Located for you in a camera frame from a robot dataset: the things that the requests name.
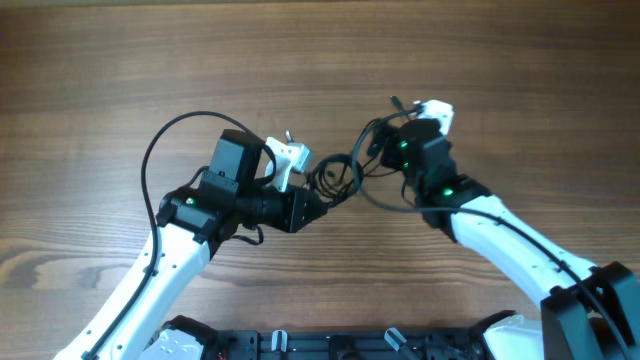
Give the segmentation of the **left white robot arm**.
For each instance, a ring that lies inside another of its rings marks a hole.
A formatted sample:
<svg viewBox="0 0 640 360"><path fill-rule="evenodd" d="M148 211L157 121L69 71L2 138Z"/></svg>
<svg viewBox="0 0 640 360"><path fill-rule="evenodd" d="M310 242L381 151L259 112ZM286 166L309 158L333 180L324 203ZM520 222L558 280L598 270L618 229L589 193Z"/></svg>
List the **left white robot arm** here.
<svg viewBox="0 0 640 360"><path fill-rule="evenodd" d="M132 268L57 358L215 357L220 347L214 330L188 318L165 317L221 244L238 238L238 227L295 233L326 214L317 194L289 182L311 159L302 143L224 130L210 164L165 196Z"/></svg>

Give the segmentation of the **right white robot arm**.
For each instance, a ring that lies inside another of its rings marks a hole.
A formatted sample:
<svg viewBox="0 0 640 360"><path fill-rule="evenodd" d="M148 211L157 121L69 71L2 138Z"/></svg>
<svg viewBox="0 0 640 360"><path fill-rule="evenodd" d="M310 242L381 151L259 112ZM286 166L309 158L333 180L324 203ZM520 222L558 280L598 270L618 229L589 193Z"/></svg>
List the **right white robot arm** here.
<svg viewBox="0 0 640 360"><path fill-rule="evenodd" d="M639 281L619 262L598 266L554 244L488 188L458 173L437 118L367 126L369 155L403 174L419 213L453 242L484 257L537 305L529 320L504 311L479 332L490 359L636 359Z"/></svg>

